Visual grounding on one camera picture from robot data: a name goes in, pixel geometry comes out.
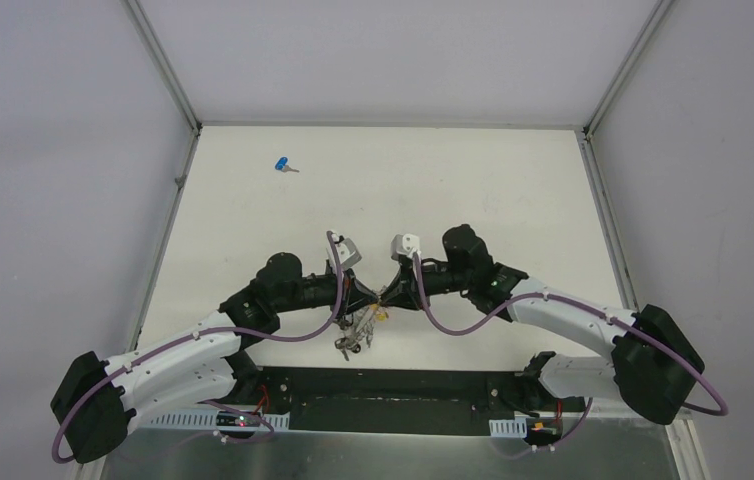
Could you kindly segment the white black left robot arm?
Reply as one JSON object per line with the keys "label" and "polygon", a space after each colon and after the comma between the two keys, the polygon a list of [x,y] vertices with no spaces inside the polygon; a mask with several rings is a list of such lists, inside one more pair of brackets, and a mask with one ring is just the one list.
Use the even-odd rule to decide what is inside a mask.
{"label": "white black left robot arm", "polygon": [[[275,254],[244,288],[191,328],[107,359],[93,351],[75,358],[50,402],[59,424],[52,459],[58,464],[97,460],[143,422],[184,404],[223,397],[246,404],[258,390],[247,348],[262,340],[310,340],[378,300],[337,254],[320,275],[304,274],[293,254]],[[317,330],[287,338],[279,334],[281,314],[322,307],[331,312]]]}

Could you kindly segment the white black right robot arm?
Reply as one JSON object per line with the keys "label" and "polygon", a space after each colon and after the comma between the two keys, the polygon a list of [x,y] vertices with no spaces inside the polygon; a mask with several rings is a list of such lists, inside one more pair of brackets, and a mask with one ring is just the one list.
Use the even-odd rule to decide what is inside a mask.
{"label": "white black right robot arm", "polygon": [[704,361],[666,310],[603,306],[552,288],[495,261],[468,224],[447,230],[442,246],[445,259],[434,260],[423,256],[418,236],[396,235],[390,255],[398,271],[381,293],[381,305],[422,311],[450,336],[470,335],[501,319],[546,330],[591,352],[534,355],[516,375],[520,410],[602,398],[668,425],[691,406],[693,388],[704,384]]}

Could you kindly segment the metal disc with keyrings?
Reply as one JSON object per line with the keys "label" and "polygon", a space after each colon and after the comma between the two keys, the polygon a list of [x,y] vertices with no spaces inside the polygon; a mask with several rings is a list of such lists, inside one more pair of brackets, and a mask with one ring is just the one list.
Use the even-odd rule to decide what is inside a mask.
{"label": "metal disc with keyrings", "polygon": [[346,362],[349,362],[352,356],[358,355],[364,349],[371,348],[376,327],[389,319],[385,322],[378,322],[376,320],[378,312],[387,312],[389,315],[388,308],[381,307],[378,304],[355,314],[351,325],[338,325],[333,321],[333,324],[340,331],[339,336],[334,341],[334,348]]}

